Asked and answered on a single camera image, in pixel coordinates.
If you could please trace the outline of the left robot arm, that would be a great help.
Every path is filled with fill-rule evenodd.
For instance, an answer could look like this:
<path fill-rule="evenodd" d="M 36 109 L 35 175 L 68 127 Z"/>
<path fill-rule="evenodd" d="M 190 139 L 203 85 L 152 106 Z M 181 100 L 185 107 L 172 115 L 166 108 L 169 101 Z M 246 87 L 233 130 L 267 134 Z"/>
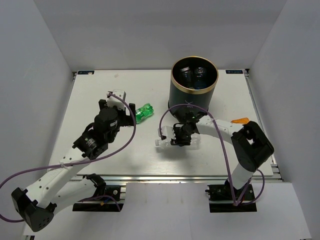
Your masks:
<path fill-rule="evenodd" d="M 52 165 L 36 182 L 11 193 L 15 210 L 33 232 L 44 229 L 61 210 L 84 199 L 105 197 L 106 183 L 97 174 L 85 175 L 76 183 L 70 180 L 98 160 L 113 143 L 121 127 L 135 127 L 135 104 L 127 104 L 112 94 L 98 102 L 99 113 L 58 165 Z"/>

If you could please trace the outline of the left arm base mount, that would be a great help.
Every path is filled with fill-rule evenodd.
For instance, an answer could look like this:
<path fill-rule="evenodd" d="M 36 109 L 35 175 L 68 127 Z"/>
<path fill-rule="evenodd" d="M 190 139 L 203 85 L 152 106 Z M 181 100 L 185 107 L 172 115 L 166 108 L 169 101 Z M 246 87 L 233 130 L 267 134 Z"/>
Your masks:
<path fill-rule="evenodd" d="M 125 185 L 106 185 L 104 196 L 101 193 L 95 194 L 96 198 L 76 202 L 72 206 L 73 212 L 100 212 L 117 213 L 120 212 L 125 203 L 126 186 Z"/>

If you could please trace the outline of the clear bottle blue label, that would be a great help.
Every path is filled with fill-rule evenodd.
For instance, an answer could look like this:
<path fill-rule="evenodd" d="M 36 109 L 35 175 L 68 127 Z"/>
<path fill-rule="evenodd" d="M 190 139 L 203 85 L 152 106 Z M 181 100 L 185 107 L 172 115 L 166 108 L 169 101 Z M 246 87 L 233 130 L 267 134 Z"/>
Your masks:
<path fill-rule="evenodd" d="M 194 76 L 194 88 L 196 90 L 206 89 L 208 87 L 207 83 L 207 69 L 202 66 L 198 66 L 194 68 L 193 71 Z"/>
<path fill-rule="evenodd" d="M 187 150 L 198 150 L 201 143 L 201 136 L 194 133 L 190 137 L 190 142 L 177 142 L 176 139 L 164 136 L 163 139 L 160 137 L 154 141 L 155 147 L 161 150 L 171 148 L 186 148 Z"/>

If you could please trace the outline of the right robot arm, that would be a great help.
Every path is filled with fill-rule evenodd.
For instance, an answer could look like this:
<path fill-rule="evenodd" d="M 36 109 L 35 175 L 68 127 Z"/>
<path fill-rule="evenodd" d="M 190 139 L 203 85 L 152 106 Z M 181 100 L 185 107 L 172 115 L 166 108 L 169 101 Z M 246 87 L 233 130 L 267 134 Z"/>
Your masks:
<path fill-rule="evenodd" d="M 207 110 L 195 105 L 178 104 L 170 110 L 181 125 L 173 127 L 172 145 L 190 145 L 193 134 L 219 139 L 228 175 L 222 192 L 238 204 L 254 173 L 275 152 L 263 130 L 251 120 L 234 123 L 216 119 Z M 225 143 L 233 146 L 238 161 L 234 170 L 230 169 Z"/>

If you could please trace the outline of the crushed green plastic bottle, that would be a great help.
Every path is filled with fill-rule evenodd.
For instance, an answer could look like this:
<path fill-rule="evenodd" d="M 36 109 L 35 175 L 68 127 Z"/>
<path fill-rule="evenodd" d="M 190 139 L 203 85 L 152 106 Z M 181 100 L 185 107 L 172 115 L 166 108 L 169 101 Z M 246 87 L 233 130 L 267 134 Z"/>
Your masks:
<path fill-rule="evenodd" d="M 135 111 L 135 120 L 139 124 L 145 119 L 149 118 L 154 114 L 153 106 L 150 103 L 144 104 L 142 107 L 136 109 Z"/>

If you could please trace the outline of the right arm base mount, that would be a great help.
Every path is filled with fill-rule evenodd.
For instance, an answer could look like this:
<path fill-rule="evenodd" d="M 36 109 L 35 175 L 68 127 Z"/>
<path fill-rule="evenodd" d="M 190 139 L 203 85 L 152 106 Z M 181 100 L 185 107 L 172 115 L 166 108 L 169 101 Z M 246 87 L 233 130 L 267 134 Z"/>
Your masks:
<path fill-rule="evenodd" d="M 205 192 L 208 195 L 210 213 L 254 213 L 257 206 L 254 202 L 255 193 L 251 184 L 241 198 L 240 203 L 235 206 L 231 191 L 225 184 L 211 184 Z"/>

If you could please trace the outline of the clear bottle green white label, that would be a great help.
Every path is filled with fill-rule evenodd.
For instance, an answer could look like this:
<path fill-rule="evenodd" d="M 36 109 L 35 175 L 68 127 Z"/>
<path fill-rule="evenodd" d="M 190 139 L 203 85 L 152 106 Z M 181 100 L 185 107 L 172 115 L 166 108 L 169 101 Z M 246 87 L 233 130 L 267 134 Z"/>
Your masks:
<path fill-rule="evenodd" d="M 193 89 L 192 70 L 189 66 L 179 70 L 179 83 L 188 89 Z"/>

